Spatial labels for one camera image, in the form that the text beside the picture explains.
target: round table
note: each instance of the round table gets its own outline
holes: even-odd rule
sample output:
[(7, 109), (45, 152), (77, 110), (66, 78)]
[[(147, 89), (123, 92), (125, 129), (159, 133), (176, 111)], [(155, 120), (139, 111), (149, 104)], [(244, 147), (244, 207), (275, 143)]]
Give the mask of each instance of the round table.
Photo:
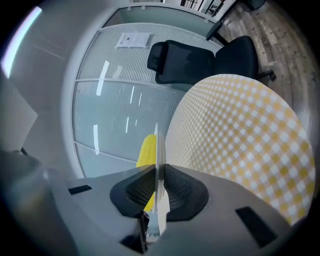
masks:
[(208, 77), (179, 103), (165, 139), (166, 162), (232, 180), (293, 225), (310, 208), (315, 164), (289, 105), (261, 82)]

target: fluorescent light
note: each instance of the fluorescent light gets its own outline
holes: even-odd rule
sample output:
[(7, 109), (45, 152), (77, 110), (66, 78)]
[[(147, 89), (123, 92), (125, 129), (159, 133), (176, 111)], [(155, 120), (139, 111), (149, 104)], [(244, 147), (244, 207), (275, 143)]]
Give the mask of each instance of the fluorescent light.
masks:
[(93, 126), (93, 144), (95, 149), (95, 154), (98, 155), (99, 152), (99, 144), (98, 144), (98, 125), (95, 124)]
[(135, 86), (132, 87), (132, 91), (131, 91), (131, 98), (130, 98), (130, 104), (132, 102), (132, 96), (134, 95), (134, 90), (135, 90)]
[(95, 94), (97, 96), (101, 95), (102, 86), (104, 85), (104, 79), (106, 77), (106, 73), (107, 73), (108, 67), (109, 67), (109, 61), (106, 60), (104, 62), (104, 64), (103, 64), (102, 71), (101, 71), (101, 74), (100, 74), (100, 77), (99, 77), (98, 86), (96, 88), (96, 93)]
[(128, 132), (128, 123), (129, 123), (129, 116), (126, 118), (125, 133), (127, 133), (127, 132)]
[(139, 106), (140, 106), (140, 101), (141, 101), (141, 95), (142, 95), (142, 93), (140, 93)]
[(26, 33), (28, 32), (28, 29), (31, 27), (32, 23), (36, 20), (41, 11), (42, 10), (39, 7), (35, 7), (30, 12), (30, 14), (25, 18), (20, 27), (17, 29), (8, 47), (6, 48), (4, 56), (1, 59), (1, 67), (7, 78), (10, 77), (11, 68), (14, 63), (19, 45), (21, 44)]

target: chair base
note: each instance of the chair base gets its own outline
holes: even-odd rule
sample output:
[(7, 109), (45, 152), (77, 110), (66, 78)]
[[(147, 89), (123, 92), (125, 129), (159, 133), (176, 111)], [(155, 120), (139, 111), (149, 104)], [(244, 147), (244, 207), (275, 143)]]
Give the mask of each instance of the chair base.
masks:
[(276, 76), (275, 72), (271, 69), (271, 70), (259, 73), (258, 76), (257, 76), (257, 80), (260, 80), (261, 78), (264, 78), (264, 77), (267, 77), (267, 76), (270, 77), (271, 81), (274, 81), (274, 80), (277, 79), (277, 76)]

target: chair caster wheel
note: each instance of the chair caster wheel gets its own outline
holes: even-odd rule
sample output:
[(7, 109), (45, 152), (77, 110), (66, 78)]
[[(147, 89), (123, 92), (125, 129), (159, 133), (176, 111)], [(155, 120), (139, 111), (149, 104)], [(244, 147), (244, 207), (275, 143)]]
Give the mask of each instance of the chair caster wheel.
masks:
[(277, 76), (275, 74), (270, 75), (270, 79), (273, 82), (274, 80), (277, 79)]

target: wooden floor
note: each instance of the wooden floor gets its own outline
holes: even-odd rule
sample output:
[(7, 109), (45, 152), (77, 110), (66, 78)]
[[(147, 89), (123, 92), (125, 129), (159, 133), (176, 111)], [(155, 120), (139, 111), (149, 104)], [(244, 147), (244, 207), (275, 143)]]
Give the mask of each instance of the wooden floor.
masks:
[(238, 4), (224, 18), (219, 32), (228, 42), (244, 35), (253, 39), (260, 71), (272, 69), (277, 76), (274, 82), (268, 77), (261, 82), (280, 95), (302, 122), (320, 181), (320, 69), (303, 33), (272, 0), (252, 12)]

